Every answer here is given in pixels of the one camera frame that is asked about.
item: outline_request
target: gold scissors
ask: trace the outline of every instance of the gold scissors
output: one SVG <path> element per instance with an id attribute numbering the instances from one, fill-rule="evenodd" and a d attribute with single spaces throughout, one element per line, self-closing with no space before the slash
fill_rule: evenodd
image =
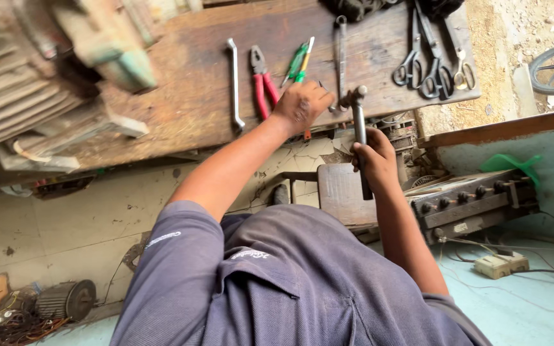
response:
<path id="1" fill-rule="evenodd" d="M 446 24 L 446 29 L 448 30 L 450 40 L 452 41 L 452 46 L 454 47 L 458 58 L 458 69 L 457 72 L 454 74 L 454 77 L 452 77 L 452 80 L 454 81 L 454 87 L 459 90 L 463 90 L 465 88 L 469 88 L 469 90 L 472 90 L 476 87 L 476 75 L 474 75 L 473 73 L 472 66 L 469 63 L 465 62 L 467 56 L 466 51 L 458 42 L 457 35 L 454 33 L 454 27 L 450 24 L 450 21 L 447 17 L 444 19 L 444 23 Z"/>
<path id="2" fill-rule="evenodd" d="M 466 52 L 461 48 L 457 48 L 458 69 L 454 74 L 454 87 L 463 90 L 466 87 L 472 90 L 476 87 L 476 75 L 473 74 L 472 66 L 465 62 Z"/>

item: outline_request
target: foot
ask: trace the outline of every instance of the foot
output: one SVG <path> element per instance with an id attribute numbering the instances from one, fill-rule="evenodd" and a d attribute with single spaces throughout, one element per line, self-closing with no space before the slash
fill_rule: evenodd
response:
<path id="1" fill-rule="evenodd" d="M 277 185 L 273 189 L 273 200 L 271 201 L 272 206 L 277 204 L 289 204 L 290 196 L 288 194 L 288 187 L 284 184 Z"/>

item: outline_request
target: wooden stool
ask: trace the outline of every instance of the wooden stool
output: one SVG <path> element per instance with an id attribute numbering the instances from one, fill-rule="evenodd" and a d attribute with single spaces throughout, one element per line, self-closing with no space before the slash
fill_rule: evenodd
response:
<path id="1" fill-rule="evenodd" d="M 351 164 L 322 164 L 317 172 L 283 172 L 280 177 L 290 180 L 292 203 L 295 181 L 318 182 L 320 209 L 350 229 L 377 226 L 375 200 L 363 200 L 360 172 L 354 173 Z"/>

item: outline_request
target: red-handled pliers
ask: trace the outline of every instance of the red-handled pliers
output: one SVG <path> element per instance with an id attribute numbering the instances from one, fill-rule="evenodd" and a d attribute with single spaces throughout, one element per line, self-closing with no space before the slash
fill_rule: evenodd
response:
<path id="1" fill-rule="evenodd" d="M 268 90 L 268 96 L 271 98 L 273 106 L 279 101 L 279 94 L 277 88 L 273 84 L 271 74 L 266 70 L 264 61 L 264 55 L 257 45 L 251 47 L 251 67 L 254 68 L 254 80 L 256 81 L 256 99 L 258 100 L 258 107 L 260 107 L 260 113 L 262 119 L 268 118 L 268 108 L 264 100 L 264 88 Z"/>

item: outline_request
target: person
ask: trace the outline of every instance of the person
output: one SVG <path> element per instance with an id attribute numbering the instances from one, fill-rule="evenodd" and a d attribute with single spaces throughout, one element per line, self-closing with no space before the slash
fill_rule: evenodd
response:
<path id="1" fill-rule="evenodd" d="M 450 298 L 378 129 L 354 151 L 367 160 L 383 257 L 311 206 L 224 216 L 334 100 L 294 83 L 266 121 L 189 174 L 158 216 L 111 345 L 490 345 Z"/>

